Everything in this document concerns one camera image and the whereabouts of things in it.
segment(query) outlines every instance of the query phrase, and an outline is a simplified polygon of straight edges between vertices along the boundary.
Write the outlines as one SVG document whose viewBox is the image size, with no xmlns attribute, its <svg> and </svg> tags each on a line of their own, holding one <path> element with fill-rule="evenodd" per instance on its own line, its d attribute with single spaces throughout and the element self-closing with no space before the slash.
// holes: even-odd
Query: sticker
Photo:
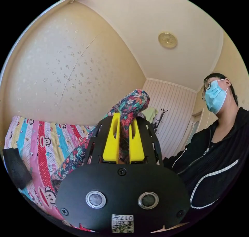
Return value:
<svg viewBox="0 0 249 237">
<path fill-rule="evenodd" d="M 133 215 L 112 215 L 113 233 L 134 233 Z"/>
</svg>

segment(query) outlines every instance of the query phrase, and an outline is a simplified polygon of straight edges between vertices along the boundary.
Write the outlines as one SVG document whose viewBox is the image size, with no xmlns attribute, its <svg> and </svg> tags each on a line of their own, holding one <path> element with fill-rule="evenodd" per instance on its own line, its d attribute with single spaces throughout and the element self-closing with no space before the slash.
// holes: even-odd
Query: door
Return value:
<svg viewBox="0 0 249 237">
<path fill-rule="evenodd" d="M 193 135 L 198 130 L 201 115 L 202 114 L 199 113 L 198 115 L 191 116 L 188 127 L 186 129 L 186 132 L 185 132 L 185 134 L 184 134 L 184 136 L 183 136 L 183 138 L 182 138 L 182 140 L 181 140 L 174 155 L 177 155 L 178 152 L 183 151 L 185 146 L 191 142 Z"/>
</svg>

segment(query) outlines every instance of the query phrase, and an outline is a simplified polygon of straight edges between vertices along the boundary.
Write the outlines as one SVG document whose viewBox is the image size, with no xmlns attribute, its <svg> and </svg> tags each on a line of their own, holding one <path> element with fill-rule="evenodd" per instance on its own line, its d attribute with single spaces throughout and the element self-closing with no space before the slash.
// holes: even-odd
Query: face mask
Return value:
<svg viewBox="0 0 249 237">
<path fill-rule="evenodd" d="M 205 99 L 206 99 L 206 104 L 207 108 L 210 112 L 214 113 L 215 115 L 220 111 L 221 107 L 224 104 L 224 101 L 226 99 L 226 91 L 224 91 L 219 85 L 218 81 L 221 81 L 224 79 L 220 80 L 215 80 L 212 81 L 209 84 L 209 87 L 206 90 L 205 94 Z"/>
</svg>

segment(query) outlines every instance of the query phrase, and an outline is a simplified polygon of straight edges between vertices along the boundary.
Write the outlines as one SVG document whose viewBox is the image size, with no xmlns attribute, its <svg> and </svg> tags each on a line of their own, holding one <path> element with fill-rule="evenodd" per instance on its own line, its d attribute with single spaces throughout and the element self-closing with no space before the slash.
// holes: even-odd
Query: screw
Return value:
<svg viewBox="0 0 249 237">
<path fill-rule="evenodd" d="M 65 209 L 65 208 L 61 208 L 61 213 L 63 214 L 63 215 L 65 215 L 65 216 L 67 216 L 69 213 L 68 213 L 68 211 Z"/>
<path fill-rule="evenodd" d="M 126 175 L 126 170 L 124 168 L 120 168 L 117 173 L 121 176 Z"/>
<path fill-rule="evenodd" d="M 180 218 L 184 215 L 185 211 L 184 210 L 180 210 L 177 214 L 176 214 L 176 217 L 177 218 Z"/>
</svg>

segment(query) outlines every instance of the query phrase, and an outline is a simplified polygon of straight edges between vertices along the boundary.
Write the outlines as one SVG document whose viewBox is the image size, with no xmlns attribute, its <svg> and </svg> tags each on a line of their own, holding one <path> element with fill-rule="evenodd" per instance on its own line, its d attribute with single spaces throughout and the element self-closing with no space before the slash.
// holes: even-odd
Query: black hair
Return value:
<svg viewBox="0 0 249 237">
<path fill-rule="evenodd" d="M 204 84 L 206 84 L 207 80 L 209 80 L 210 78 L 220 78 L 220 79 L 228 79 L 225 75 L 221 74 L 221 73 L 211 73 L 209 74 L 204 80 Z M 236 105 L 238 106 L 238 97 L 237 95 L 235 94 L 235 91 L 234 91 L 234 88 L 233 88 L 233 85 L 231 84 L 230 86 L 231 88 L 231 91 L 232 91 L 232 94 L 233 94 L 233 98 L 235 100 L 235 103 Z"/>
</svg>

